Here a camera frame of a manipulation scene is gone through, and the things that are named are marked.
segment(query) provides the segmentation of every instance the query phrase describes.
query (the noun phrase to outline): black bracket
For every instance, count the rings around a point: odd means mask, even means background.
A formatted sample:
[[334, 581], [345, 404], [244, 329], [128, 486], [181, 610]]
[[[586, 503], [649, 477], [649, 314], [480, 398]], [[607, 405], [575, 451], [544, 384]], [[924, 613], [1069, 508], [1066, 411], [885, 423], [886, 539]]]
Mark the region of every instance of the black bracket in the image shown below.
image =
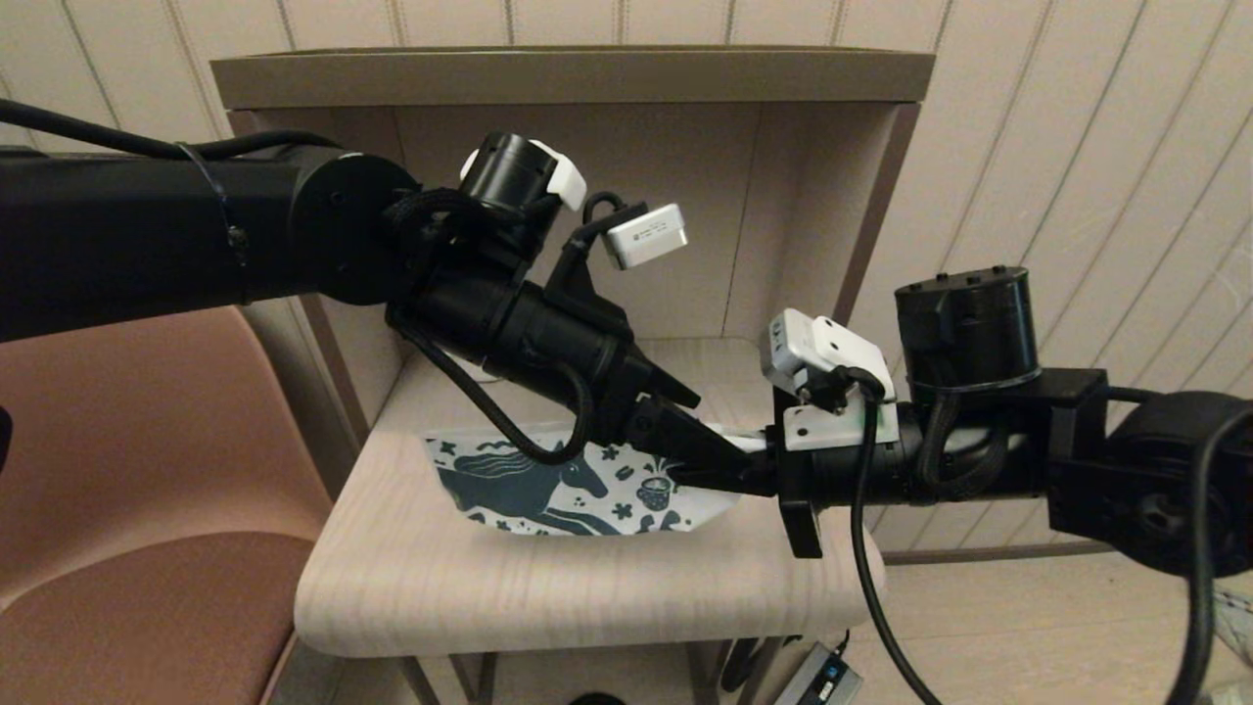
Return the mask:
[[614, 333], [624, 342], [634, 341], [635, 333], [626, 322], [626, 311], [596, 293], [591, 272], [588, 270], [588, 255], [598, 237], [645, 213], [648, 204], [640, 202], [575, 229], [561, 247], [561, 258], [544, 284], [544, 298], [566, 313]]

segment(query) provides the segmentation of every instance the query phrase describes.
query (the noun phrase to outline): power adapter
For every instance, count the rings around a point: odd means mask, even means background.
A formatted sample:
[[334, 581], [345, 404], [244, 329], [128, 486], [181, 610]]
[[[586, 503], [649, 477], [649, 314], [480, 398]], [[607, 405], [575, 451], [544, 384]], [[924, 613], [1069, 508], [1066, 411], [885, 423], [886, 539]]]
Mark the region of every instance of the power adapter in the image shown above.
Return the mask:
[[638, 267], [688, 243], [683, 213], [674, 203], [609, 228], [605, 247], [619, 269]]
[[774, 705], [848, 705], [861, 690], [861, 676], [848, 667], [840, 654], [819, 642], [813, 645]]

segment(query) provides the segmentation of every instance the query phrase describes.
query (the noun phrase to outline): paneled wall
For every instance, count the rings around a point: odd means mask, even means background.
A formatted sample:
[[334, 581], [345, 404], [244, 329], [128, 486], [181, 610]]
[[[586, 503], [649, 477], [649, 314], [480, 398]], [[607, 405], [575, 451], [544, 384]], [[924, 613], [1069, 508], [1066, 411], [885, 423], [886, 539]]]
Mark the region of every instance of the paneled wall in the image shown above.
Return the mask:
[[[938, 54], [852, 316], [898, 386], [892, 289], [1006, 262], [1031, 268], [1045, 364], [1253, 397], [1253, 0], [0, 0], [0, 95], [202, 140], [229, 133], [217, 56], [667, 43]], [[1037, 502], [871, 520], [885, 551], [1069, 540]]]

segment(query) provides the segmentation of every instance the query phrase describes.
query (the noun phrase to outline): chair seat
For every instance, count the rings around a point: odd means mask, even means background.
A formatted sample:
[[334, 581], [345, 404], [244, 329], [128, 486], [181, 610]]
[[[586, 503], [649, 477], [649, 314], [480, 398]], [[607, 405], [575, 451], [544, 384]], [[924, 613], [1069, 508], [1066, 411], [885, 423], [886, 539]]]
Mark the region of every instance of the chair seat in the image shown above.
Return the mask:
[[291, 636], [311, 548], [198, 536], [44, 584], [0, 612], [0, 702], [253, 705]]

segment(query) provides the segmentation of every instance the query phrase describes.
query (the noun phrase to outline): wooden shelf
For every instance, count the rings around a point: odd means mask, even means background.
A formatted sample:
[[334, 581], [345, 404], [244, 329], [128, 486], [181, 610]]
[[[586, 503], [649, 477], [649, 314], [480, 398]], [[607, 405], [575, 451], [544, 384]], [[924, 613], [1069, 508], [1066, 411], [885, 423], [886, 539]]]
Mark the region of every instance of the wooden shelf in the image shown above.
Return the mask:
[[554, 103], [915, 103], [932, 54], [823, 46], [335, 49], [212, 61], [232, 110]]

